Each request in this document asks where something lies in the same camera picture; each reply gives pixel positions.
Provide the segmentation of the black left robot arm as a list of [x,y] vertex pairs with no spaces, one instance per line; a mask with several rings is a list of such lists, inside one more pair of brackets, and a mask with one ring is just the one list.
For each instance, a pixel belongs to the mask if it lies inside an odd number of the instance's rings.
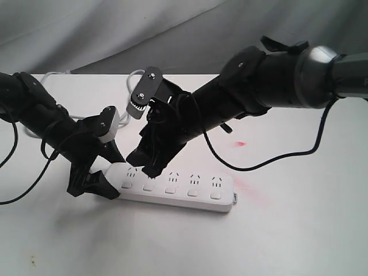
[[90,172],[99,156],[110,163],[125,161],[115,143],[120,120],[115,106],[75,121],[33,76],[2,73],[1,119],[20,122],[37,135],[49,162],[61,155],[71,163],[67,192],[72,196],[91,193],[113,200],[120,195],[102,171]]

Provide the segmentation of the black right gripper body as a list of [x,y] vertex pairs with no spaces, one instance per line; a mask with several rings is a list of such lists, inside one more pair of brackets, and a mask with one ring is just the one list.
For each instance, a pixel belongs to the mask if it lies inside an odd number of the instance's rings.
[[200,88],[191,93],[162,80],[147,107],[147,124],[140,131],[141,139],[184,144],[201,135]]

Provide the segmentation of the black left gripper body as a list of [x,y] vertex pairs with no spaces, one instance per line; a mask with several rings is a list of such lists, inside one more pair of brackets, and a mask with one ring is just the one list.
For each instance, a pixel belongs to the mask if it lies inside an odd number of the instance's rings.
[[62,155],[71,162],[67,192],[74,197],[84,193],[82,184],[98,156],[101,142],[94,133],[99,115],[62,122]]

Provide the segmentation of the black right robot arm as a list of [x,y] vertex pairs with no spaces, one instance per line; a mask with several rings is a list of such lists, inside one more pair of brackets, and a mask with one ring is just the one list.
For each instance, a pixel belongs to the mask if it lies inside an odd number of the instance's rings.
[[147,67],[131,94],[127,112],[146,116],[138,146],[126,161],[159,176],[184,146],[227,122],[262,116],[271,108],[323,109],[343,98],[367,98],[367,54],[338,54],[307,41],[285,45],[261,38],[263,49],[247,47],[220,74],[190,93]]

